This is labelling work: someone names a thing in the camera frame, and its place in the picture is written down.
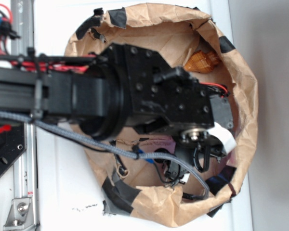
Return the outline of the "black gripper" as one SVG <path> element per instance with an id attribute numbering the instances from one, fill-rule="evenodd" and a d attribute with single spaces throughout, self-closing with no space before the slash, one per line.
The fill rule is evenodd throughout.
<path id="1" fill-rule="evenodd" d="M 211 157 L 228 155 L 236 146 L 233 115 L 225 86 L 199 82 L 181 68 L 153 74 L 153 99 L 161 106 L 154 134 L 172 136 L 175 155 L 182 155 L 199 172 Z"/>

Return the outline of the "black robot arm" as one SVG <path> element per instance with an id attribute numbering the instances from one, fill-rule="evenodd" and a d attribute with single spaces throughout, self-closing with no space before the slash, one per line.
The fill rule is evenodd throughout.
<path id="1" fill-rule="evenodd" d="M 113 44 L 91 57 L 0 55 L 0 124 L 28 122 L 65 136 L 57 124 L 77 124 L 87 135 L 68 138 L 132 159 L 161 159 L 204 171 L 211 157 L 235 147 L 224 86 L 204 83 L 171 67 L 155 51 Z M 140 135 L 170 136 L 170 154 L 127 152 L 104 144 L 124 127 Z"/>

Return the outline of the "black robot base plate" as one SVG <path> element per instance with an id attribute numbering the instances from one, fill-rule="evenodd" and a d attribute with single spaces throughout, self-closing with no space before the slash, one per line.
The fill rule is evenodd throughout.
<path id="1" fill-rule="evenodd" d="M 25 126 L 0 126 L 0 178 L 26 150 Z"/>

